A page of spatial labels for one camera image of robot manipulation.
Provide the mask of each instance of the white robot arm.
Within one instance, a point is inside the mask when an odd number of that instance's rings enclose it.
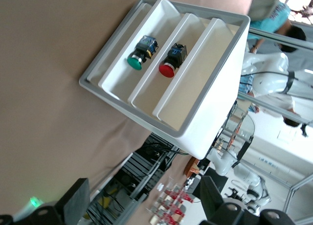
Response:
[[[282,92],[312,99],[313,71],[288,71],[288,57],[284,53],[245,52],[241,75],[248,74],[255,74],[252,88],[260,95]]]
[[[221,176],[226,175],[234,163],[237,162],[236,154],[231,150],[225,151],[220,156],[218,150],[212,148],[207,158],[214,164],[216,173]],[[241,163],[234,166],[234,174],[243,182],[249,184],[246,193],[250,202],[246,206],[251,213],[258,215],[260,207],[271,201],[264,179]]]

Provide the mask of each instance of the cable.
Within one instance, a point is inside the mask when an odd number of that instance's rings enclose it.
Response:
[[[113,201],[113,207],[114,207],[114,209],[117,211],[117,212],[120,212],[120,213],[122,213],[122,211],[120,211],[120,210],[118,210],[116,207],[115,207],[115,204],[114,204],[114,202],[116,202],[116,200],[114,200]]]
[[[113,195],[110,195],[109,193],[105,192],[106,193],[106,196],[109,196],[109,197],[112,197],[113,200],[116,201],[116,203],[120,206],[121,209],[125,209],[119,202],[118,200],[116,199],[116,196],[114,197]]]
[[[99,206],[101,206],[101,205],[99,204],[98,201],[96,201],[95,202],[95,207],[96,207],[95,209],[97,210],[97,213],[99,214],[99,219],[97,221],[98,221],[99,224],[105,224],[104,218],[103,218],[103,211],[101,213],[101,211],[99,209]]]
[[[279,72],[272,72],[272,71],[262,71],[262,72],[253,72],[253,73],[250,73],[250,74],[245,74],[245,75],[241,75],[242,77],[246,77],[246,76],[250,76],[250,75],[254,75],[254,74],[260,74],[260,73],[274,73],[274,74],[278,74],[278,75],[283,75],[283,76],[286,76],[286,77],[289,77],[288,74],[284,74],[284,73],[279,73]],[[306,85],[308,85],[310,88],[313,89],[313,86],[305,81],[301,81],[299,80],[298,78],[294,78],[295,81],[298,81],[298,82],[301,82],[301,83],[304,83]]]
[[[252,86],[252,84],[250,84],[250,83],[245,83],[245,82],[240,82],[240,84]]]
[[[86,211],[88,216],[90,217],[91,221],[93,224],[97,225],[97,223],[95,222],[95,220],[93,220],[92,216],[89,214],[89,210]]]
[[[102,193],[102,214],[101,214],[101,220],[103,220],[103,224],[105,224],[105,220],[104,220],[104,193]]]
[[[143,178],[143,177],[146,177],[146,176],[149,176],[150,174],[145,174],[145,175],[138,175],[138,176],[135,176],[136,178]]]
[[[188,153],[182,153],[181,151],[172,150],[172,147],[166,146],[165,144],[160,143],[160,142],[146,143],[142,145],[142,147],[144,148],[151,147],[153,150],[159,150],[162,152],[171,152],[171,153],[176,153],[176,154],[180,154],[183,156],[189,155]]]
[[[246,76],[250,76],[250,75],[254,75],[254,74],[260,74],[260,73],[274,73],[274,74],[279,74],[279,75],[283,75],[283,76],[289,77],[288,74],[279,73],[279,72],[272,72],[272,71],[253,72],[253,73],[241,75],[241,77],[246,77]]]

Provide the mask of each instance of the beige table surface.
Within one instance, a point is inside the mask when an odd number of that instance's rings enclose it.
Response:
[[[137,0],[0,0],[0,214],[90,186],[149,131],[78,80]],[[246,14],[251,0],[175,0]]]

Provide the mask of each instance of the plastic container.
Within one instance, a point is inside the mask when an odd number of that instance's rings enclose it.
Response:
[[[148,5],[152,8],[146,13]],[[141,14],[146,15],[138,24]],[[135,24],[133,33],[128,32],[129,25],[133,30]],[[159,137],[202,159],[237,98],[248,26],[249,17],[243,15],[168,0],[139,0],[80,84]],[[144,35],[156,38],[159,48],[142,70],[135,70],[127,57]],[[168,78],[158,66],[174,43],[187,45],[188,56],[175,76]]]

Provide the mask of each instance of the green push button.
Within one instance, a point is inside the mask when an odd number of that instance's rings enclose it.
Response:
[[[127,58],[127,63],[134,69],[141,70],[141,62],[139,62],[137,59],[129,57]]]

